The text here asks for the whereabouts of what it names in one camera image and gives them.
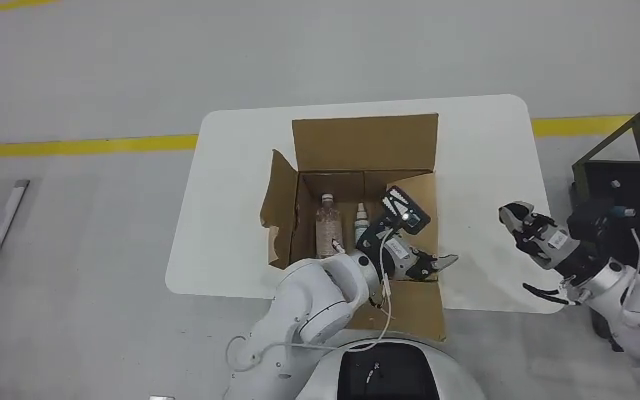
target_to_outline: cardboard box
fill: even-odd
[[[387,187],[398,185],[432,218],[412,245],[438,250],[434,167],[438,115],[340,118],[292,121],[298,171],[273,151],[271,178],[260,218],[270,228],[270,265],[284,269],[315,256],[315,213],[323,193],[334,195],[342,212],[344,246],[354,249],[357,204],[369,218],[382,212]],[[445,339],[437,278],[430,282],[391,281],[390,330],[434,340]],[[355,314],[349,328],[381,330],[386,316],[369,305]]]

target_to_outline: plastic bottle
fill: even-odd
[[[356,228],[356,243],[360,240],[360,236],[369,227],[369,218],[367,217],[367,210],[364,208],[364,203],[358,203],[358,212],[356,213],[356,222],[354,223]]]
[[[333,204],[332,194],[322,195],[322,207],[316,212],[316,254],[318,258],[327,258],[336,254],[331,242],[333,239],[344,246],[342,241],[342,218]]]

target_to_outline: yellow floor line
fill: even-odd
[[[0,11],[8,11],[8,10],[13,10],[15,8],[22,8],[22,7],[41,6],[49,3],[56,3],[58,1],[60,0],[14,0],[14,1],[0,0]]]
[[[0,144],[0,157],[71,156],[192,150],[198,135]]]
[[[606,135],[613,133],[631,117],[633,115],[534,119],[531,125],[536,137]]]
[[[632,115],[534,119],[536,137],[606,135],[628,121]],[[0,143],[0,157],[70,156],[108,153],[193,150],[197,134],[142,138],[71,140],[41,143]]]

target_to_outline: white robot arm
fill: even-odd
[[[528,254],[541,268],[555,270],[562,275],[561,286],[566,290],[568,299],[555,297],[558,290],[540,290],[526,283],[523,287],[548,301],[591,307],[607,320],[612,337],[625,353],[636,363],[640,362],[638,271],[613,258],[597,256],[588,246],[572,237],[569,233],[571,218],[568,229],[547,216],[534,213],[533,206],[525,202],[507,204],[498,212],[500,222],[513,235],[519,250]],[[576,236],[600,237],[603,228],[599,225],[609,217],[601,217],[599,213],[596,216],[598,218],[585,219],[588,223],[576,218],[571,232],[575,231]],[[596,233],[584,233],[591,230]],[[640,250],[635,229],[632,229],[632,234]]]
[[[285,271],[269,312],[229,361],[234,371],[225,400],[295,398],[320,358],[333,350],[321,345],[381,287],[373,264],[359,251],[300,260]]]

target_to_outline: white table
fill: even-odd
[[[561,306],[522,289],[560,280],[515,248],[498,207],[526,200],[549,213],[526,104],[511,95],[216,111],[202,123],[169,265],[180,294],[270,298],[281,271],[267,265],[259,211],[271,149],[295,167],[291,121],[440,114],[436,177],[445,308],[553,313]]]

